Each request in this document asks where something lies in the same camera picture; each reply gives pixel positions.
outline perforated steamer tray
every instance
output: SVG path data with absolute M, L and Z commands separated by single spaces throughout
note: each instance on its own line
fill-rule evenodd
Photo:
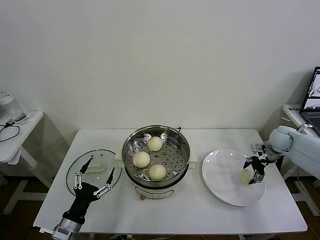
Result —
M 163 146 L 159 151 L 151 151 L 148 141 L 151 137 L 159 137 Z M 133 157 L 138 152 L 146 152 L 150 156 L 150 163 L 144 168 L 133 164 Z M 147 188 L 165 188 L 179 181 L 188 169 L 190 147 L 187 139 L 176 129 L 151 125 L 140 128 L 132 133 L 124 142 L 121 158 L 126 173 L 136 183 Z M 149 178 L 149 169 L 153 165 L 162 165 L 166 169 L 166 178 L 153 181 Z
M 151 151 L 148 148 L 149 137 L 145 137 L 137 141 L 129 150 L 125 157 L 128 171 L 134 176 L 150 181 L 149 169 L 153 165 L 160 164 L 166 169 L 166 178 L 170 179 L 181 172 L 186 166 L 186 151 L 180 144 L 166 136 L 161 137 L 163 146 L 159 151 Z M 150 156 L 150 163 L 144 168 L 138 168 L 133 163 L 133 157 L 138 152 L 146 152 Z

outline cable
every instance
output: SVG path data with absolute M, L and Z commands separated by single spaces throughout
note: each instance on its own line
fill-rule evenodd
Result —
M 296 178 L 297 178 L 297 182 L 298 184 L 300 185 L 300 187 L 302 188 L 302 190 L 309 196 L 309 198 L 311 199 L 312 201 L 312 204 L 313 206 L 317 209 L 318 206 L 316 205 L 316 203 L 314 202 L 314 200 L 312 199 L 312 197 L 310 196 L 310 194 L 308 193 L 308 191 L 305 190 L 304 187 L 302 187 L 302 183 L 301 181 L 299 180 L 299 167 L 296 169 Z M 311 229 L 311 231 L 314 233 L 314 235 L 320 240 L 320 237 L 316 234 L 316 232 L 313 230 L 313 228 L 307 223 L 308 227 Z
M 268 240 L 280 240 L 280 237 L 277 235 L 273 236 L 272 238 L 269 238 Z
M 312 227 L 310 227 L 310 225 L 307 223 L 308 227 L 311 229 L 311 231 L 314 233 L 314 235 L 320 240 L 320 237 L 318 236 L 318 234 L 316 234 L 315 230 L 313 230 Z
M 5 142 L 5 141 L 8 141 L 8 140 L 10 140 L 10 139 L 13 139 L 13 138 L 15 138 L 16 136 L 18 136 L 19 135 L 19 133 L 20 133 L 20 127 L 19 126 L 13 126 L 12 124 L 10 124 L 10 123 L 6 123 L 5 125 L 3 125 L 3 124 L 0 124 L 0 126 L 3 126 L 3 128 L 0 130 L 0 133 L 4 130 L 4 129 L 6 129 L 6 128 L 18 128 L 18 132 L 16 133 L 16 135 L 14 135 L 14 136 L 11 136 L 11 137 L 9 137 L 9 138 L 7 138 L 7 139 L 4 139 L 4 140 L 0 140 L 0 143 L 3 143 L 3 142 Z
M 31 226 L 31 227 L 29 227 L 29 228 L 27 229 L 27 231 L 25 232 L 25 234 L 24 234 L 24 240 L 28 240 L 28 238 L 29 238 L 29 233 L 30 233 L 31 230 L 35 230 L 35 231 L 39 232 L 40 227 L 38 227 L 38 226 Z
M 163 239 L 171 238 L 171 237 L 173 237 L 173 236 L 175 236 L 175 235 L 171 235 L 171 236 L 167 236 L 167 237 L 161 237 L 161 238 L 152 238 L 152 239 L 148 239 L 148 240 L 163 240 Z
M 162 238 L 152 238 L 152 239 L 149 239 L 149 240 L 163 240 L 163 239 L 171 238 L 171 237 L 173 237 L 173 236 L 174 236 L 174 235 L 167 236 L 167 237 L 162 237 Z

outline white wall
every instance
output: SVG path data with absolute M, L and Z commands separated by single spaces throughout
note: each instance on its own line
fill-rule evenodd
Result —
M 47 113 L 69 143 L 81 128 L 260 131 L 320 64 L 319 8 L 317 0 L 4 0 L 0 89 Z

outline table leg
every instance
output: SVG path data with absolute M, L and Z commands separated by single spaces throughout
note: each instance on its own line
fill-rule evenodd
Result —
M 288 177 L 290 177 L 295 170 L 297 169 L 297 165 L 295 165 L 290 159 L 288 162 L 281 167 L 280 173 L 282 175 L 283 180 L 286 180 Z
M 25 200 L 25 201 L 43 201 L 46 198 L 46 193 L 41 192 L 24 192 L 25 187 L 27 186 L 28 181 L 22 180 L 18 187 L 15 189 L 12 197 L 10 198 L 9 202 L 5 206 L 2 214 L 9 215 L 14 210 L 18 200 Z
M 21 147 L 21 157 L 24 159 L 24 165 L 35 175 L 48 189 L 51 187 L 53 182 L 52 177 L 49 174 L 41 172 L 38 168 L 39 164 L 37 161 L 24 149 Z
M 310 209 L 313 216 L 320 216 L 320 210 L 318 209 L 317 205 L 310 197 L 306 187 L 303 185 L 302 182 L 293 181 L 294 185 L 298 189 L 300 193 L 292 193 L 292 197 L 296 202 L 305 202 L 308 208 Z
M 8 180 L 5 179 L 4 176 L 0 175 L 0 186 L 1 186 L 2 184 L 3 184 L 3 185 L 7 185 L 7 184 L 8 184 Z

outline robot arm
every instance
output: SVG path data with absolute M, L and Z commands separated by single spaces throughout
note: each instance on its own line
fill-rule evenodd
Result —
M 260 183 L 264 178 L 264 167 L 287 155 L 291 161 L 311 175 L 320 179 L 320 138 L 305 135 L 292 127 L 279 126 L 274 129 L 269 141 L 253 144 L 257 156 L 248 157 L 243 168 L 252 165 L 254 175 L 249 184 Z
M 81 226 L 85 223 L 85 215 L 89 205 L 112 189 L 111 183 L 114 178 L 115 167 L 113 167 L 105 185 L 101 188 L 82 181 L 82 176 L 92 159 L 93 157 L 82 166 L 79 173 L 76 172 L 74 175 L 75 200 L 70 209 L 62 215 L 60 223 L 54 228 L 51 237 L 55 240 L 73 239 L 73 234 L 79 232 Z

